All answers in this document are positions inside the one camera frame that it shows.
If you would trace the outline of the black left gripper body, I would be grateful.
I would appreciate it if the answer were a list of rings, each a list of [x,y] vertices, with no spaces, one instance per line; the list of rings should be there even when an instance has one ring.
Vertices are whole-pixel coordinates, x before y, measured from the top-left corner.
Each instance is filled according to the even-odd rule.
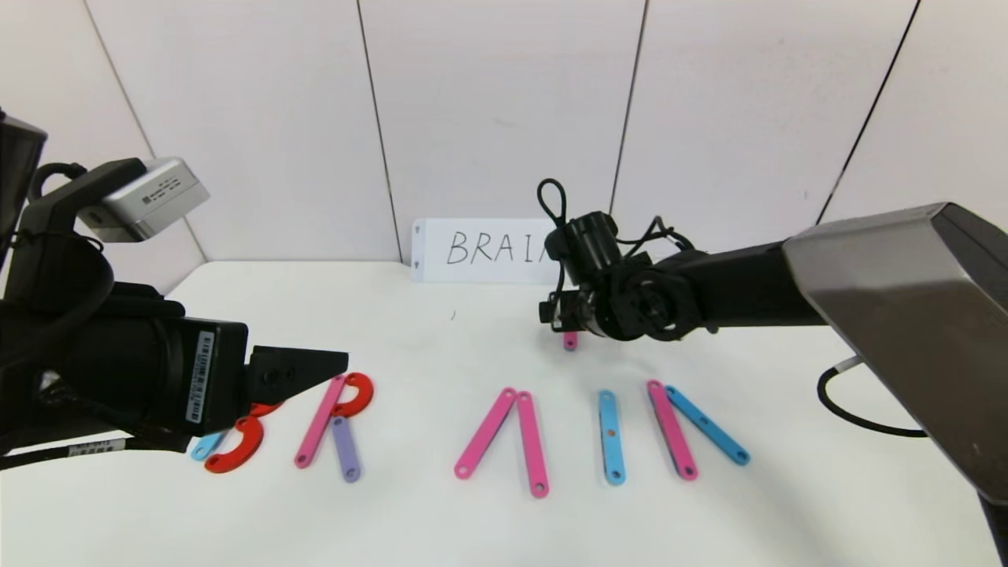
[[[69,349],[66,383],[98,419],[133,435],[202,437],[250,408],[248,327],[197,318],[104,318]]]

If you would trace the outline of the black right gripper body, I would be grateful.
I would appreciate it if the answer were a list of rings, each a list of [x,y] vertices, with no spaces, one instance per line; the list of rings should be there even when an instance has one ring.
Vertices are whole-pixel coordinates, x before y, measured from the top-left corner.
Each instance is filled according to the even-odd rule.
[[[577,290],[550,293],[550,329],[555,332],[583,332],[586,323],[580,315],[582,294]]]

